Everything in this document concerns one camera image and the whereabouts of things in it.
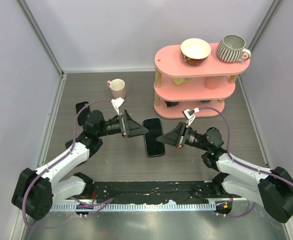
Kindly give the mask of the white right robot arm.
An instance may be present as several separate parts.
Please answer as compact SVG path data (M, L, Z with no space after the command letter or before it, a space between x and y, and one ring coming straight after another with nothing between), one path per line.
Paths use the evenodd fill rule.
M234 156L229 148L223 149L224 141L216 127L200 134L191 123L201 108L185 109L186 122L179 122L170 132L156 140L181 149L187 145L205 153L204 164L218 171L212 180L212 191L222 198L227 194L243 197L262 207L276 221L286 223L293 216L293 178L282 167L274 169L258 166Z

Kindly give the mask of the black phone under arm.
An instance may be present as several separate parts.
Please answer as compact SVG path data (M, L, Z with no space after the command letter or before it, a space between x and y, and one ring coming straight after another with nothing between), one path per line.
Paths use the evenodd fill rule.
M72 145L73 145L73 150L75 150L76 149L76 146L77 146L77 141L73 141L73 140L67 141L65 143L65 148L66 149L71 149Z

